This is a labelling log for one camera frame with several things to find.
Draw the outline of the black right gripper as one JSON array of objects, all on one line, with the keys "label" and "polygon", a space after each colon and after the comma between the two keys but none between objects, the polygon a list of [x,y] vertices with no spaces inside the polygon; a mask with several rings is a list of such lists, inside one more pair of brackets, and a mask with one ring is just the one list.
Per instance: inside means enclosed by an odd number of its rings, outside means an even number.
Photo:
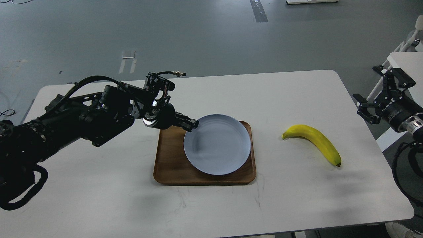
[{"label": "black right gripper", "polygon": [[371,125],[379,124],[383,119],[397,133],[417,133],[421,130],[423,109],[415,101],[407,96],[398,96],[385,106],[385,98],[391,98],[394,93],[403,93],[414,87],[416,82],[401,68],[374,66],[372,69],[382,77],[382,96],[368,101],[360,94],[353,94],[358,105],[357,114]]}]

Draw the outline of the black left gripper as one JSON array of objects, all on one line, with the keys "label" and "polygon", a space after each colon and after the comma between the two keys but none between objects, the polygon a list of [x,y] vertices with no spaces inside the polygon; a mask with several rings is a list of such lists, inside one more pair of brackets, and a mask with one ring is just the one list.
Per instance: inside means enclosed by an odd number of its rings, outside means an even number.
[{"label": "black left gripper", "polygon": [[148,121],[145,118],[142,119],[145,126],[149,128],[156,128],[166,130],[171,126],[178,125],[178,121],[182,118],[181,128],[187,132],[191,132],[193,129],[198,128],[199,121],[189,118],[175,111],[175,107],[168,103],[158,113],[157,117],[153,121]]}]

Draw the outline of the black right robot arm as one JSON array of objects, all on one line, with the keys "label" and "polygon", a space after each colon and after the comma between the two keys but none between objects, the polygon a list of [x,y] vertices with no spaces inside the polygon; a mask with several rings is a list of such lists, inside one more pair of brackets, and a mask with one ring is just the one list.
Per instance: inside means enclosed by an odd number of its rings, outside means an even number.
[{"label": "black right robot arm", "polygon": [[353,94],[353,98],[358,103],[357,113],[369,124],[379,124],[381,120],[384,120],[396,133],[411,134],[413,142],[403,142],[396,150],[392,174],[396,185],[406,198],[418,207],[422,207],[421,200],[414,198],[402,188],[397,175],[399,156],[409,148],[407,157],[411,169],[417,176],[422,177],[422,169],[416,156],[422,153],[423,109],[405,93],[405,90],[414,87],[416,82],[400,68],[385,69],[380,65],[372,69],[382,78],[382,90],[370,99],[365,99],[360,94]]}]

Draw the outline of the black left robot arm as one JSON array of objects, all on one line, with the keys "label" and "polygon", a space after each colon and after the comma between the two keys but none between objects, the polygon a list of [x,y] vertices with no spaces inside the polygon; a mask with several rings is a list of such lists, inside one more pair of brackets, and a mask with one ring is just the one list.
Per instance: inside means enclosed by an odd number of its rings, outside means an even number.
[{"label": "black left robot arm", "polygon": [[21,125],[1,121],[1,208],[26,205],[43,187],[48,172],[39,163],[78,139],[100,147],[130,128],[136,119],[145,126],[166,130],[171,126],[190,132],[199,121],[175,110],[169,91],[175,84],[163,74],[149,73],[142,88],[106,76],[83,79],[57,95],[46,112]]}]

